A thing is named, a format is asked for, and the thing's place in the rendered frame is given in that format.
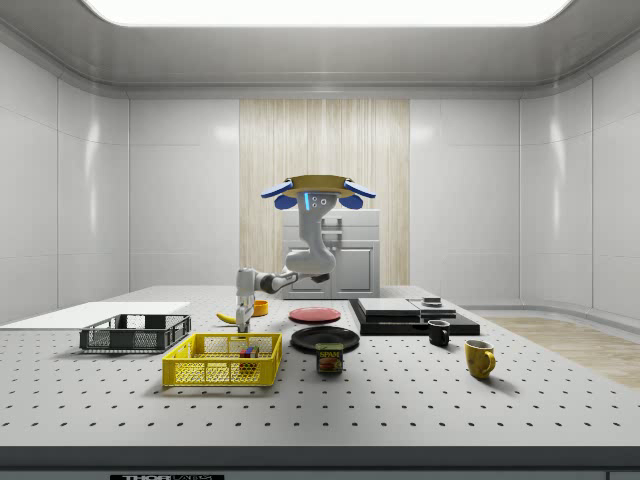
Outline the puzzle cube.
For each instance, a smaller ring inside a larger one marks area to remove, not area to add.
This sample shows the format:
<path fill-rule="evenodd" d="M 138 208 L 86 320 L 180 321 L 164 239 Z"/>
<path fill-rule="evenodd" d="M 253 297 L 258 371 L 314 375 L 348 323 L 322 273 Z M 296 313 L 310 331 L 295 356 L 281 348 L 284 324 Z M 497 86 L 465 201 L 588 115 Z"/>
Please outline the puzzle cube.
<path fill-rule="evenodd" d="M 259 365 L 255 362 L 255 359 L 260 357 L 260 349 L 256 346 L 249 346 L 243 349 L 240 354 L 240 359 L 249 359 L 249 362 L 241 362 L 238 365 L 239 372 L 241 375 L 253 375 L 257 370 Z"/>

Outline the flat-sided can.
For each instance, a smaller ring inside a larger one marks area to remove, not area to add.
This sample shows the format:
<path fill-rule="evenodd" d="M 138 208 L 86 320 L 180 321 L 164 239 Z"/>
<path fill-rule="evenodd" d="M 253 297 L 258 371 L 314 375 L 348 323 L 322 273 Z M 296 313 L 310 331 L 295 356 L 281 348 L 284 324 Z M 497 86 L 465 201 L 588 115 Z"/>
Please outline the flat-sided can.
<path fill-rule="evenodd" d="M 342 343 L 316 343 L 316 369 L 318 373 L 341 373 L 344 369 Z"/>

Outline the yellow basket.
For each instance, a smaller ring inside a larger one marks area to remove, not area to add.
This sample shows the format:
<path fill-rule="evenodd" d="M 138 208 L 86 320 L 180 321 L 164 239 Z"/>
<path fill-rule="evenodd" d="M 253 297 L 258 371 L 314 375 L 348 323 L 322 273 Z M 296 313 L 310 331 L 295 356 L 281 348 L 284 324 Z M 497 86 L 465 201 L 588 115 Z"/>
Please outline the yellow basket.
<path fill-rule="evenodd" d="M 280 333 L 194 333 L 162 358 L 165 386 L 270 386 L 282 358 Z M 253 375 L 241 375 L 240 352 L 260 349 Z"/>

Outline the red plate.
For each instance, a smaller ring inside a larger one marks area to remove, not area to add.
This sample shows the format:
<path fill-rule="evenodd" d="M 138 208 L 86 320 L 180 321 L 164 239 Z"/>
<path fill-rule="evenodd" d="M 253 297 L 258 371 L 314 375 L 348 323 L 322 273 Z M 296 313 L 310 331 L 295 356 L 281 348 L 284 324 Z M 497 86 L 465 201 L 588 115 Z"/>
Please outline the red plate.
<path fill-rule="evenodd" d="M 332 323 L 341 318 L 341 313 L 329 307 L 301 307 L 289 312 L 289 319 L 298 323 Z"/>

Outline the black plate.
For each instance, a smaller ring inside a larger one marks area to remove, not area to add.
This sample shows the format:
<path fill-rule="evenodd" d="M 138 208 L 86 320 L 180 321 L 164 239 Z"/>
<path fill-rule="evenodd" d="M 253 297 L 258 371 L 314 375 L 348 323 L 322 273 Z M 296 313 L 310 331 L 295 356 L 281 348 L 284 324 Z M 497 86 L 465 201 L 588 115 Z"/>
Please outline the black plate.
<path fill-rule="evenodd" d="M 291 345 L 300 351 L 314 353 L 319 343 L 340 343 L 345 352 L 355 349 L 360 337 L 354 331 L 331 326 L 311 327 L 296 331 L 291 336 Z"/>

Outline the dark grey basket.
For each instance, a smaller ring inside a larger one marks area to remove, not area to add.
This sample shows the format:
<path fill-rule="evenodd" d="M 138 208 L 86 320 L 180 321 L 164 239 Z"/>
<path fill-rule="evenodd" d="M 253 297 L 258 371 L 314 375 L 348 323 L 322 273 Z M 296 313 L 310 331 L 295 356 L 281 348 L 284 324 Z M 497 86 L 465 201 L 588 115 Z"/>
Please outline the dark grey basket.
<path fill-rule="evenodd" d="M 80 331 L 80 348 L 91 352 L 163 352 L 185 338 L 191 317 L 177 314 L 119 314 Z"/>

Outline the white cabinet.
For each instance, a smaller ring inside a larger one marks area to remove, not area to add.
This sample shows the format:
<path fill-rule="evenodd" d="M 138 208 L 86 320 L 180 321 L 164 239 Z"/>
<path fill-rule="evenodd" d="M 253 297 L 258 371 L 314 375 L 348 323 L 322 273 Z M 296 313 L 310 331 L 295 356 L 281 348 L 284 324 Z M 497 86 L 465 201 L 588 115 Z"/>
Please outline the white cabinet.
<path fill-rule="evenodd" d="M 377 297 L 380 290 L 379 211 L 338 208 L 322 219 L 323 241 L 336 259 L 330 279 L 306 278 L 285 287 L 285 299 Z"/>

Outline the drone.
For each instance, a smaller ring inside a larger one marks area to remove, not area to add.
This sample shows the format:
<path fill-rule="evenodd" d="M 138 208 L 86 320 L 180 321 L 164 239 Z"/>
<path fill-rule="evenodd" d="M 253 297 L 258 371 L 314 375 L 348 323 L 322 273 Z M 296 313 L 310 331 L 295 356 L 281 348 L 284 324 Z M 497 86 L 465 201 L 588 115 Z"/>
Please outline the drone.
<path fill-rule="evenodd" d="M 336 194 L 343 207 L 357 210 L 363 206 L 363 197 L 375 198 L 376 194 L 355 183 L 351 178 L 336 175 L 301 175 L 287 178 L 283 183 L 269 187 L 262 198 L 274 197 L 274 205 L 286 210 L 301 203 L 306 210 L 320 204 L 319 194 Z"/>

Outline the white board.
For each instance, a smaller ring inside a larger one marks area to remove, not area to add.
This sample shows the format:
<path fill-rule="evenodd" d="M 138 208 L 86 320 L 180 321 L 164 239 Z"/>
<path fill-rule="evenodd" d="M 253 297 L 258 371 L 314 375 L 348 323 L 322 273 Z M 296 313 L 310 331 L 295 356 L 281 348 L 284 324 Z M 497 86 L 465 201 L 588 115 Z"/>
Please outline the white board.
<path fill-rule="evenodd" d="M 170 314 L 189 302 L 89 302 L 0 326 L 0 329 L 81 329 L 118 314 Z"/>

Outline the black mug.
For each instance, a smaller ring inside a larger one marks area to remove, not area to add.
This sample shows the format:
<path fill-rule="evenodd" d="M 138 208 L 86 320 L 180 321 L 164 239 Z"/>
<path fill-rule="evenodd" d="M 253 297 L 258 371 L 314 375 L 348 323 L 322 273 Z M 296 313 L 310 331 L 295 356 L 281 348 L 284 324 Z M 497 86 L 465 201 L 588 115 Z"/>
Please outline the black mug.
<path fill-rule="evenodd" d="M 430 343 L 446 347 L 450 340 L 450 323 L 446 320 L 429 320 L 427 325 Z"/>

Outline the yellow mug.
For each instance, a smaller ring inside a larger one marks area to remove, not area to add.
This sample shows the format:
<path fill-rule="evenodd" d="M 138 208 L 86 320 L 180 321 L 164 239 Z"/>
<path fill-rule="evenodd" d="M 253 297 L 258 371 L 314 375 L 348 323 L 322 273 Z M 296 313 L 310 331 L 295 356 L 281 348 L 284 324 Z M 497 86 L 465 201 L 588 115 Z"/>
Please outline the yellow mug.
<path fill-rule="evenodd" d="M 467 367 L 470 374 L 486 379 L 496 366 L 494 346 L 482 340 L 467 340 L 464 345 Z"/>

